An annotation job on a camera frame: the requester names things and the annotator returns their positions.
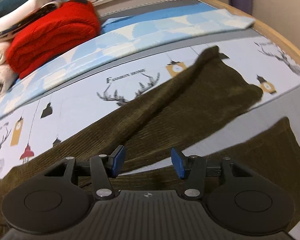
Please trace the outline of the wooden bed frame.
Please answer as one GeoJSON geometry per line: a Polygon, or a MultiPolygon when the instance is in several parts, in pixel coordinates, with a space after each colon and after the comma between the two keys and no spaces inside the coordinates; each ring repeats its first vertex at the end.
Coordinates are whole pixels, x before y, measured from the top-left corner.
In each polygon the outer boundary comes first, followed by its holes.
{"type": "Polygon", "coordinates": [[[221,1],[218,0],[199,0],[199,1],[205,2],[208,5],[218,9],[226,9],[228,12],[230,12],[233,15],[252,18],[253,20],[255,20],[253,28],[261,35],[265,36],[266,38],[270,39],[272,42],[277,44],[300,66],[300,50],[294,44],[292,44],[292,42],[290,42],[288,39],[286,39],[284,36],[279,34],[270,26],[254,18],[253,16],[248,15],[245,12],[242,12],[241,10],[238,10],[221,1]]]}

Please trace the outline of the printed white grey bed sheet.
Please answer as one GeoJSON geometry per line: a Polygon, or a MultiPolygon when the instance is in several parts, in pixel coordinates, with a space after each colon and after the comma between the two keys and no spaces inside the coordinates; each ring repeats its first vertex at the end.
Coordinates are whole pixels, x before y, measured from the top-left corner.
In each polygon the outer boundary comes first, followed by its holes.
{"type": "MultiPolygon", "coordinates": [[[[149,48],[85,72],[21,105],[0,120],[0,180],[113,111],[171,80],[191,67],[207,48],[218,47],[220,59],[263,91],[261,100],[209,137],[181,150],[186,156],[209,156],[242,144],[288,118],[300,146],[300,66],[277,44],[244,30],[191,37],[149,48]]],[[[123,175],[123,166],[115,182],[123,175]]],[[[170,156],[133,170],[133,174],[172,168],[170,156]]],[[[142,191],[140,203],[154,212],[158,191],[142,191]]],[[[181,192],[183,181],[171,189],[181,192]]]]}

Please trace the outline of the blue white patterned folded blanket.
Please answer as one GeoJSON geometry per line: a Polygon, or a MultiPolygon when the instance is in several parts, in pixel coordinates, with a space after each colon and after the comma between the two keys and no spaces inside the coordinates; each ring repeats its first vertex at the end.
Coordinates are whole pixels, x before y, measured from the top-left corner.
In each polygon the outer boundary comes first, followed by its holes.
{"type": "Polygon", "coordinates": [[[111,61],[191,37],[244,30],[254,22],[254,18],[233,15],[226,9],[216,9],[205,3],[113,21],[105,26],[100,36],[59,53],[17,81],[0,97],[0,119],[48,90],[111,61]]]}

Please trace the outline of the white folded garment stack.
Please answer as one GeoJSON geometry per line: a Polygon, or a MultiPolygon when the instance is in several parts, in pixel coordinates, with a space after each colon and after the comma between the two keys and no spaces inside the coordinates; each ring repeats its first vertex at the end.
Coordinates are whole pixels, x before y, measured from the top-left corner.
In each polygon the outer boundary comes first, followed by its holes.
{"type": "Polygon", "coordinates": [[[13,39],[26,26],[60,8],[62,4],[62,0],[28,0],[0,18],[0,42],[13,39]]]}

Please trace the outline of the dark olive corduroy pants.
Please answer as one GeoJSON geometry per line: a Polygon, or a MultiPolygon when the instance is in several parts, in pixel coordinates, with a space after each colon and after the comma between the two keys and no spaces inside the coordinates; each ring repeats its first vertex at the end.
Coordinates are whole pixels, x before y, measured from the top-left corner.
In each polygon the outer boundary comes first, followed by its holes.
{"type": "MultiPolygon", "coordinates": [[[[72,156],[86,161],[110,153],[123,144],[126,160],[117,189],[171,189],[177,185],[172,168],[133,174],[133,170],[184,150],[222,129],[263,96],[219,57],[218,47],[207,48],[196,62],[171,80],[113,111],[30,162],[14,167],[0,180],[0,238],[8,232],[1,213],[3,198],[14,188],[53,163],[72,156]]],[[[209,159],[232,157],[253,168],[289,193],[295,213],[288,228],[300,221],[300,146],[288,118],[248,141],[219,151],[209,159]]]]}

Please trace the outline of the red folded knit sweater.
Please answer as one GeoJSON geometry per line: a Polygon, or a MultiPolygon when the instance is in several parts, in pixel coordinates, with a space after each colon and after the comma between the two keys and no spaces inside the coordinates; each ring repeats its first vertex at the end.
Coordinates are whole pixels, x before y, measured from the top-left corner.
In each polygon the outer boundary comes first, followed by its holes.
{"type": "Polygon", "coordinates": [[[20,79],[101,32],[92,3],[68,1],[17,33],[6,61],[20,79]]]}

